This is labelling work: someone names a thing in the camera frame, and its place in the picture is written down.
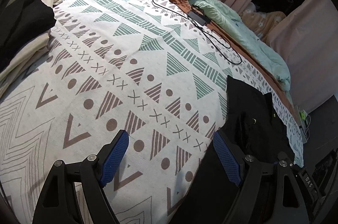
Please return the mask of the black garment with yellow print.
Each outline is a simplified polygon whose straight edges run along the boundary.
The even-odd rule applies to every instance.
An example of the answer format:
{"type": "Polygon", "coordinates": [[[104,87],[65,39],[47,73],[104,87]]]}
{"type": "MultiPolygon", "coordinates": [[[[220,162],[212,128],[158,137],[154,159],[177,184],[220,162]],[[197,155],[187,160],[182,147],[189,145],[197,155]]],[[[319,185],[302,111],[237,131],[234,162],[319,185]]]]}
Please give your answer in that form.
{"type": "MultiPolygon", "coordinates": [[[[243,81],[228,77],[228,116],[220,128],[246,155],[260,162],[274,163],[285,152],[291,160],[294,152],[286,125],[278,117],[270,92],[263,94],[243,81]]],[[[237,195],[222,163],[209,145],[192,185],[171,223],[222,223],[237,195]]]]}

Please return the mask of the folded black clothes stack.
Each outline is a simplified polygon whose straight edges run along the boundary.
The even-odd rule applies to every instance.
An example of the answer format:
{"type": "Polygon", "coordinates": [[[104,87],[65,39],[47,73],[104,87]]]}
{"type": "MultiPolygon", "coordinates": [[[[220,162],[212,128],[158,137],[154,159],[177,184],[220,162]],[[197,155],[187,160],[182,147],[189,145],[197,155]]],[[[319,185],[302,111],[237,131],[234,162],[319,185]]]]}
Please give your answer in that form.
{"type": "Polygon", "coordinates": [[[42,0],[15,0],[1,14],[1,70],[29,41],[54,27],[52,7],[42,0]]]}

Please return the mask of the green object on cabinet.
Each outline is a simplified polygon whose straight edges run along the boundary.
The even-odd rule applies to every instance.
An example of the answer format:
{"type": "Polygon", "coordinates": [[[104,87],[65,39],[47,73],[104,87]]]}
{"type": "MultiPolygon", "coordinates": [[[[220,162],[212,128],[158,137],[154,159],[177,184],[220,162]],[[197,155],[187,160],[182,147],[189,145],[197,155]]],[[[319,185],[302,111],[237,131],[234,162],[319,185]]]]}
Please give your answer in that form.
{"type": "Polygon", "coordinates": [[[306,111],[302,109],[299,111],[299,114],[300,114],[300,119],[305,122],[307,119],[307,115],[308,115],[306,111]]]}

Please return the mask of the pink curtain right panel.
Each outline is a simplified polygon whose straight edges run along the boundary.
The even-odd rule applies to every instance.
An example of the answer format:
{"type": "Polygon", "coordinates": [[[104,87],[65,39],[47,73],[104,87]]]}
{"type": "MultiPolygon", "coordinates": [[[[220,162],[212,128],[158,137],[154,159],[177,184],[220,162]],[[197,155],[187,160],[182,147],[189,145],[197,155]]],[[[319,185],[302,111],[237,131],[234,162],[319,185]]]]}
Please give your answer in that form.
{"type": "Polygon", "coordinates": [[[337,93],[337,9],[331,0],[305,0],[266,42],[289,68],[295,105],[311,112],[337,93]]]}

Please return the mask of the white patterned bedspread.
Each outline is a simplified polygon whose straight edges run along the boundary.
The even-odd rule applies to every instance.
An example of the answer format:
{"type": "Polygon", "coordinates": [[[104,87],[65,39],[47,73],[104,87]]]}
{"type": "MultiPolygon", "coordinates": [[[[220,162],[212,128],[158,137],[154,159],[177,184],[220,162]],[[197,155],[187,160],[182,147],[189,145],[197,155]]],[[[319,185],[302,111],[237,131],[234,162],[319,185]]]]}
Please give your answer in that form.
{"type": "Polygon", "coordinates": [[[1,183],[21,223],[56,160],[81,161],[122,129],[129,147],[105,188],[113,211],[121,223],[169,223],[228,116],[228,76],[272,94],[303,165],[274,81],[225,34],[169,0],[63,0],[54,12],[48,53],[1,101],[1,183]]]}

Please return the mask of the mint green duvet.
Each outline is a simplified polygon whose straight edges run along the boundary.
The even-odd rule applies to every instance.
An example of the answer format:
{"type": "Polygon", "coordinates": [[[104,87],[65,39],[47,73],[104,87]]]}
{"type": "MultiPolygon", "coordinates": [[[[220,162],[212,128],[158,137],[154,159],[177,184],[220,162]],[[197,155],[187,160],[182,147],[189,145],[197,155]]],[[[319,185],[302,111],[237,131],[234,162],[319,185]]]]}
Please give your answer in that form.
{"type": "Polygon", "coordinates": [[[204,14],[227,32],[250,53],[273,77],[285,92],[290,91],[291,77],[283,58],[262,42],[241,20],[240,16],[219,0],[188,0],[202,9],[204,14]]]}

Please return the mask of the black power adapter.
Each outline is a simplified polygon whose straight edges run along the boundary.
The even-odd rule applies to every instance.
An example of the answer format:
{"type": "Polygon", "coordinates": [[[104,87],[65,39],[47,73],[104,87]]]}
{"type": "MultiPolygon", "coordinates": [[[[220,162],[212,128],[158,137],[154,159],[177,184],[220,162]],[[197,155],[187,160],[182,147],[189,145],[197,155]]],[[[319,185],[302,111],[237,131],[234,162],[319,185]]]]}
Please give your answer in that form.
{"type": "Polygon", "coordinates": [[[209,19],[207,16],[203,15],[202,13],[190,11],[187,15],[188,17],[196,21],[201,26],[205,26],[206,24],[210,24],[211,22],[211,19],[209,19]]]}

